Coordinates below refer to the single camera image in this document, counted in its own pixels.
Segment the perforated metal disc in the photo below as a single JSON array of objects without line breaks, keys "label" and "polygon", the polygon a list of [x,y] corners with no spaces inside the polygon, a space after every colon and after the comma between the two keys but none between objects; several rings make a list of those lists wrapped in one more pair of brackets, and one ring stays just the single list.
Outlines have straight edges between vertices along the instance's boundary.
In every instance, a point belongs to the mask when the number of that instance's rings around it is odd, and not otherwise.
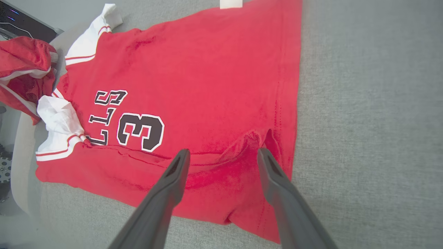
[{"label": "perforated metal disc", "polygon": [[0,157],[0,183],[7,183],[11,180],[11,160]]}]

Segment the red cloth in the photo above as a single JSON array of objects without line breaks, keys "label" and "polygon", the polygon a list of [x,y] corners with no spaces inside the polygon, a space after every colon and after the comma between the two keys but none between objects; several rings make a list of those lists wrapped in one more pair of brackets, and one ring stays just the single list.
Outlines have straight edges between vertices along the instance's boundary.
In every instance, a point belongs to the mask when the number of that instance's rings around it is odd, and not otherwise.
[{"label": "red cloth", "polygon": [[20,36],[0,42],[0,101],[32,117],[40,118],[36,105],[43,95],[50,96],[55,81],[48,43]]},{"label": "red cloth", "polygon": [[[66,58],[60,98],[40,101],[55,135],[37,152],[37,177],[138,206],[188,148],[186,189],[173,214],[233,222],[279,242],[256,158],[268,148],[291,177],[300,17],[300,0],[253,0],[145,31],[112,34],[93,23],[84,35],[99,35],[95,54]],[[76,116],[81,126],[65,124]],[[103,146],[85,140],[81,127]]]}]

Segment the mechanical part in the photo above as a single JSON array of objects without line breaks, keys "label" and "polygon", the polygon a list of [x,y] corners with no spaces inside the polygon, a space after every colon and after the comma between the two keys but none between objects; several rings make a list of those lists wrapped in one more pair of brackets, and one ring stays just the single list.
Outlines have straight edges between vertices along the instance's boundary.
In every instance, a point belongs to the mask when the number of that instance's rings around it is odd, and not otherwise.
[{"label": "mechanical part", "polygon": [[0,157],[0,183],[11,181],[11,165],[12,161],[9,158]]}]

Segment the white tag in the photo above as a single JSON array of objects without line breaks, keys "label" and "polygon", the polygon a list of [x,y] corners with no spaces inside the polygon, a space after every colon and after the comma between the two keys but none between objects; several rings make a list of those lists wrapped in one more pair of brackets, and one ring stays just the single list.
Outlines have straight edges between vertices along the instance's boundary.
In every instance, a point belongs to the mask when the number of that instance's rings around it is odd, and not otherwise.
[{"label": "white tag", "polygon": [[243,0],[220,0],[220,9],[241,7],[243,7]]}]

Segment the red fabric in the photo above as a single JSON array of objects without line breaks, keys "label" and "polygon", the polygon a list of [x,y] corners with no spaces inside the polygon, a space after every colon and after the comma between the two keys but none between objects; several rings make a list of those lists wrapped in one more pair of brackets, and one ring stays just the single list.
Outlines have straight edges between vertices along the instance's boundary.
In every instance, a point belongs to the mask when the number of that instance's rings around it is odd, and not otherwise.
[{"label": "red fabric", "polygon": [[[14,96],[4,87],[0,87],[0,100],[30,115],[34,124],[40,120],[35,115],[35,105],[43,95],[51,95],[55,81],[53,70],[46,73],[51,67],[50,52],[56,52],[51,45],[26,36],[0,42],[0,84],[18,95]],[[18,74],[12,79],[7,79],[13,73]],[[33,109],[24,105],[24,101],[33,103]]]},{"label": "red fabric", "polygon": [[[38,161],[37,177],[137,206],[176,153],[188,148],[186,190],[173,214],[233,222],[279,242],[256,157],[258,148],[270,149],[291,177],[300,21],[300,0],[253,0],[145,31],[104,33],[95,58],[68,66],[57,89],[86,135],[103,140],[103,130],[108,133],[107,146],[77,143],[67,158]],[[97,91],[112,90],[127,91],[119,105],[97,104]],[[109,108],[115,110],[108,125],[90,122],[91,115],[106,118]],[[133,126],[120,121],[127,113],[160,117],[161,145],[141,151],[142,137],[150,132],[154,139],[155,129],[145,126],[131,136]],[[129,134],[126,145],[118,140],[120,129]]]}]

